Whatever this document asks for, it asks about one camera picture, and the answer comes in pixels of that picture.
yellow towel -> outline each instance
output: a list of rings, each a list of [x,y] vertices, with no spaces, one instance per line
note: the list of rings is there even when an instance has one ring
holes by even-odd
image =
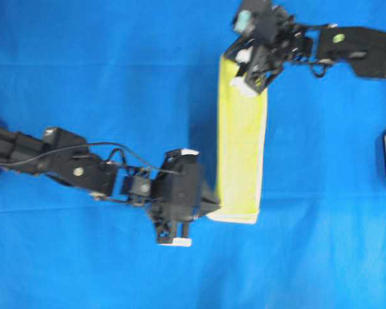
[[[252,98],[242,95],[230,85],[238,69],[236,63],[221,58],[216,182],[221,209],[208,217],[254,224],[262,190],[267,91]]]

wrinkled fabric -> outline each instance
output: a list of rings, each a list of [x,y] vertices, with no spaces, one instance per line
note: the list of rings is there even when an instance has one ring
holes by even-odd
[[[386,31],[386,1],[277,4]],[[198,149],[214,184],[218,59],[238,5],[0,0],[0,122],[121,142],[156,165]],[[0,308],[386,308],[386,81],[288,66],[269,96],[258,223],[202,219],[191,248],[156,246],[140,209],[1,173]]]

green sticker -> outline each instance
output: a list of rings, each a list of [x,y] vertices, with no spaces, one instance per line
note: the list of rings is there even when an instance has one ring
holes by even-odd
[[[335,44],[340,43],[345,40],[345,35],[342,33],[339,33],[333,37],[333,42]]]

blue fabric surface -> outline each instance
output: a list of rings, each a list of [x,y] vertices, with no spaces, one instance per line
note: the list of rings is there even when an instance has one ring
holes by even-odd
[[[299,21],[386,30],[386,0],[282,0]],[[218,59],[239,0],[0,0],[0,119],[216,166]],[[0,308],[386,308],[386,82],[346,64],[270,88],[261,216],[154,244],[140,209],[0,175]],[[94,149],[106,155],[108,149]]]

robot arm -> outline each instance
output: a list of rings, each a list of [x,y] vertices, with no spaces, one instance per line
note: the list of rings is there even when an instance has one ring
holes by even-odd
[[[346,61],[359,77],[386,79],[386,32],[299,24],[283,7],[272,6],[271,0],[243,0],[234,30],[240,38],[225,56],[240,65],[237,77],[244,79],[255,95],[277,78],[285,62],[310,66],[320,78],[335,63]],[[308,31],[320,32],[315,59]]]
[[[119,148],[103,160],[89,150],[97,145]],[[123,149],[133,153],[117,143],[88,144],[83,137],[59,127],[45,130],[41,140],[0,127],[0,167],[31,175],[45,174],[62,185],[89,191],[98,201],[146,206],[159,244],[190,245],[189,223],[219,208],[218,199],[204,181],[199,153],[188,149],[170,151],[157,169],[152,165],[127,165]],[[111,160],[117,151],[122,153],[120,164]],[[121,190],[126,200],[111,198],[119,169],[127,172]],[[151,169],[159,171],[155,179],[150,179]],[[183,225],[181,237],[177,235],[179,224]]]

